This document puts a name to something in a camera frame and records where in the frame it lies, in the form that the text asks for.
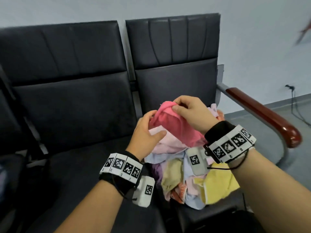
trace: chair backrest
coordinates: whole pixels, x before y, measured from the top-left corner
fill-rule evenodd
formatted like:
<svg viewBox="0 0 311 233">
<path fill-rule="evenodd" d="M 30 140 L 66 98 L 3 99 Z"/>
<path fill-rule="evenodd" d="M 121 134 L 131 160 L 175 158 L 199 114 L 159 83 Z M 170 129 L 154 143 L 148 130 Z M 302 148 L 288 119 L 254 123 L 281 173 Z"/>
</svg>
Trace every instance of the chair backrest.
<svg viewBox="0 0 311 233">
<path fill-rule="evenodd" d="M 0 64 L 50 152 L 132 134 L 117 21 L 0 29 Z"/>
<path fill-rule="evenodd" d="M 26 143 L 26 137 L 0 89 L 0 155 L 27 149 Z"/>
<path fill-rule="evenodd" d="M 220 15 L 126 21 L 142 112 L 180 95 L 215 103 Z"/>
</svg>

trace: metal armrest frame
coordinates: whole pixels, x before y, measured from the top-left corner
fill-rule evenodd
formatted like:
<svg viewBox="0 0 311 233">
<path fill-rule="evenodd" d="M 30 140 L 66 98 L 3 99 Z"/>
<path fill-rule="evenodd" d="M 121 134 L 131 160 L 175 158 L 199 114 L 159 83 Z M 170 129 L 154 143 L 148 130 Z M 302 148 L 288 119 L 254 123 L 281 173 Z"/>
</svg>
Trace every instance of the metal armrest frame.
<svg viewBox="0 0 311 233">
<path fill-rule="evenodd" d="M 217 89 L 278 134 L 283 144 L 284 154 L 276 165 L 283 170 L 291 165 L 296 158 L 291 151 L 302 142 L 298 129 L 238 88 L 230 88 L 222 82 L 217 82 Z"/>
</svg>

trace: pink cloth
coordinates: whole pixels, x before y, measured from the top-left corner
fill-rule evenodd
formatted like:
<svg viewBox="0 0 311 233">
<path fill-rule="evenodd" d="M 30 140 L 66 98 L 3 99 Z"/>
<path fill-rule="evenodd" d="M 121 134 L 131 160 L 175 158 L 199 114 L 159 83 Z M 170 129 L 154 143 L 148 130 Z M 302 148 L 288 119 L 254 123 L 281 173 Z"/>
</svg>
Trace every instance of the pink cloth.
<svg viewBox="0 0 311 233">
<path fill-rule="evenodd" d="M 194 130 L 189 123 L 172 110 L 172 106 L 177 105 L 172 101 L 165 101 L 158 109 L 157 113 L 149 122 L 149 128 L 162 125 L 173 136 L 188 147 L 202 146 L 206 143 L 204 136 Z"/>
<path fill-rule="evenodd" d="M 151 135 L 154 135 L 162 130 L 167 131 L 167 134 L 161 141 L 159 141 L 159 143 L 153 149 L 152 153 L 154 154 L 177 153 L 179 151 L 188 148 L 188 146 L 183 144 L 180 140 L 174 137 L 168 130 L 166 130 L 162 126 L 150 129 L 149 132 Z"/>
<path fill-rule="evenodd" d="M 202 178 L 205 179 L 206 175 L 202 175 L 202 176 L 189 176 L 186 179 L 186 185 L 187 185 L 187 192 L 188 194 L 191 195 L 199 195 L 199 191 L 194 187 L 193 185 L 193 179 L 194 178 Z"/>
</svg>

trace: row of seats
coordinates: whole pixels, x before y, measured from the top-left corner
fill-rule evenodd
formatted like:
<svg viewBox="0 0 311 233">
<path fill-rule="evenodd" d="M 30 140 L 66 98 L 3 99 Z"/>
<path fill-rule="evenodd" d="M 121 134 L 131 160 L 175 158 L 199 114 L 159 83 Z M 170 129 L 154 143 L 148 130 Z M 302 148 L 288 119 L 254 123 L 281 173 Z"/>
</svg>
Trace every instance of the row of seats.
<svg viewBox="0 0 311 233">
<path fill-rule="evenodd" d="M 126 27 L 143 113 L 181 94 L 215 102 L 219 14 L 130 20 Z M 47 201 L 48 209 L 23 230 L 53 232 L 97 183 L 109 154 L 126 148 L 137 122 L 119 26 L 105 21 L 3 28 L 0 64 L 0 161 L 18 159 L 21 165 L 24 156 L 14 152 L 36 150 L 35 140 L 44 144 L 49 160 L 42 167 L 55 190 L 47 187 L 47 197 L 34 199 Z M 150 174 L 146 166 L 143 173 Z M 17 183 L 11 185 L 17 192 Z M 166 232 L 174 216 L 174 229 L 185 232 L 243 205 L 235 192 L 202 211 L 174 203 L 177 214 L 164 217 L 158 197 L 155 192 L 148 208 L 124 200 L 112 232 Z M 27 207 L 24 214 L 31 211 Z"/>
</svg>

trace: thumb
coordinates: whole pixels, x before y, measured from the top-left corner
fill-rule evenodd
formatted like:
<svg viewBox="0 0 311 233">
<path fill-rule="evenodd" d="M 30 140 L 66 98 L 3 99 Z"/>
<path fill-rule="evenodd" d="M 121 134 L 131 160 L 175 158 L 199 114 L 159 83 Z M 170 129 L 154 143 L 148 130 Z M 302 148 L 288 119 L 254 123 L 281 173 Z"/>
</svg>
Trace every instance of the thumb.
<svg viewBox="0 0 311 233">
<path fill-rule="evenodd" d="M 188 109 L 180 105 L 174 105 L 172 110 L 182 117 L 185 117 L 186 113 L 188 112 Z"/>
<path fill-rule="evenodd" d="M 155 144 L 158 144 L 159 141 L 161 141 L 166 136 L 166 131 L 160 131 L 153 135 L 153 138 L 155 140 Z"/>
</svg>

